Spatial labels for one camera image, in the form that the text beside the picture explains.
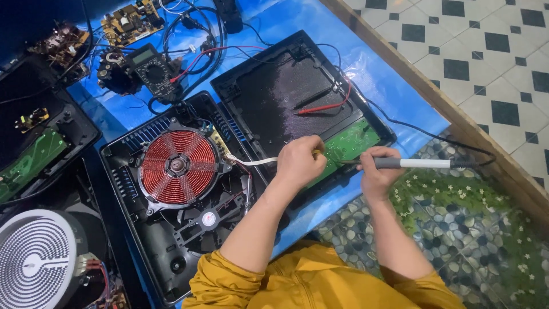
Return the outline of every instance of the capacitor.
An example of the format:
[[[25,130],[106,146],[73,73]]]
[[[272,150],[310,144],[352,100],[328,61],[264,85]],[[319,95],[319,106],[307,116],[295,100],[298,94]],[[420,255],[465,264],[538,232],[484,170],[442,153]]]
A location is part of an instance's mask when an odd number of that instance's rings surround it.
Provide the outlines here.
[[[125,25],[127,25],[127,24],[129,24],[129,23],[130,23],[130,21],[128,20],[127,17],[122,17],[122,18],[120,19],[120,25],[121,25],[122,27],[124,27]]]

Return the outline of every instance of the wooden frame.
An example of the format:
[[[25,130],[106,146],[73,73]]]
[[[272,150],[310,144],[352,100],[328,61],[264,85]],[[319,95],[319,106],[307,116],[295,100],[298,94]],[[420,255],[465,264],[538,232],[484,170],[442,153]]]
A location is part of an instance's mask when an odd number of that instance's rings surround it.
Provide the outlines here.
[[[475,121],[465,114],[425,75],[394,49],[379,33],[360,18],[343,0],[320,0],[347,25],[361,40],[389,64],[432,107],[450,123],[449,131],[460,142],[488,150],[496,155],[496,162],[483,168],[493,175],[507,192],[541,224],[549,224],[549,194],[545,191],[496,141],[486,134]],[[485,154],[474,153],[484,161]]]

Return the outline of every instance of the blue plastic sheet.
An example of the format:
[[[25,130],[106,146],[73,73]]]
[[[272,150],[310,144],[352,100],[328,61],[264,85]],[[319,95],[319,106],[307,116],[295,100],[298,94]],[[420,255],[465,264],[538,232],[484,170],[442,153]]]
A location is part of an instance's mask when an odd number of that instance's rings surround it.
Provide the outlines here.
[[[209,0],[198,0],[196,5],[213,6]],[[362,40],[360,40],[349,28],[317,0],[280,0],[280,1],[245,1],[239,2],[243,19],[251,23],[266,42],[278,42],[279,40],[303,29],[316,43],[328,43],[336,46],[341,53],[341,67],[347,75],[358,85],[362,93],[370,100],[377,103],[389,117],[421,127],[422,129],[439,134],[448,122],[441,117],[425,100],[407,84],[391,67],[389,67],[378,55],[376,55]],[[215,16],[205,12],[219,33]],[[165,14],[164,18],[169,22],[176,15]],[[99,21],[93,22],[93,27],[99,27]],[[150,42],[161,48],[163,31],[139,40],[131,47],[139,47]],[[183,26],[177,26],[174,35],[170,36],[170,49],[188,48],[189,44],[198,47],[205,41],[206,34],[203,31],[189,31]],[[260,43],[257,36],[248,27],[238,34],[229,35],[227,45],[253,45],[266,47]],[[327,46],[321,46],[322,51],[332,63],[339,65],[335,50]],[[247,48],[251,54],[253,48]],[[186,54],[184,59],[192,61],[196,54]],[[240,51],[231,48],[226,51],[221,66],[215,71],[209,80],[234,67],[247,59]],[[70,88],[70,92],[82,102],[83,108],[100,126],[105,139],[111,141],[123,134],[126,130],[135,128],[153,115],[144,106],[151,98],[151,94],[143,88],[135,96],[121,97],[114,93],[100,96],[105,90],[97,86],[96,69],[98,57],[92,63],[92,77],[84,79],[78,85]],[[191,76],[189,84],[198,76]],[[206,90],[215,100],[219,98],[213,92],[209,80],[198,86],[193,93]],[[97,97],[86,100],[89,96]],[[155,104],[157,111],[163,111],[167,107]],[[388,123],[379,111],[374,111]],[[430,138],[413,129],[402,125],[388,123],[397,135],[397,142],[393,146],[397,148],[404,158],[416,153]],[[360,194],[361,173],[342,179],[341,184],[329,192],[324,192],[315,200],[304,205],[303,208],[289,212],[290,224],[278,235],[277,243],[272,257],[279,255],[290,245],[295,243],[314,227],[334,214],[347,202]]]

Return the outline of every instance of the digital multimeter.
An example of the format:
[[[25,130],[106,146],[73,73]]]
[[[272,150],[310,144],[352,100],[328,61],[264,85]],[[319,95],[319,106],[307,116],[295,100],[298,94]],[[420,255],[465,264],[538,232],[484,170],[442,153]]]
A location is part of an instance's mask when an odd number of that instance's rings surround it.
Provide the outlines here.
[[[179,68],[173,68],[151,43],[136,49],[125,58],[131,72],[139,76],[160,103],[168,104],[182,99],[181,84],[170,82],[170,79],[177,75]]]

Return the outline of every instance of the yellow jacket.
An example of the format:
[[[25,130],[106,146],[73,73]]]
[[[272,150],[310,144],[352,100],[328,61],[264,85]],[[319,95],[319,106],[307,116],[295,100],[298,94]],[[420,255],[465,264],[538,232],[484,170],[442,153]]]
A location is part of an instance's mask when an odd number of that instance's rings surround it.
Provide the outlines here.
[[[183,308],[465,308],[433,272],[386,283],[348,267],[331,247],[302,240],[272,261],[265,274],[241,269],[219,251],[204,255]]]

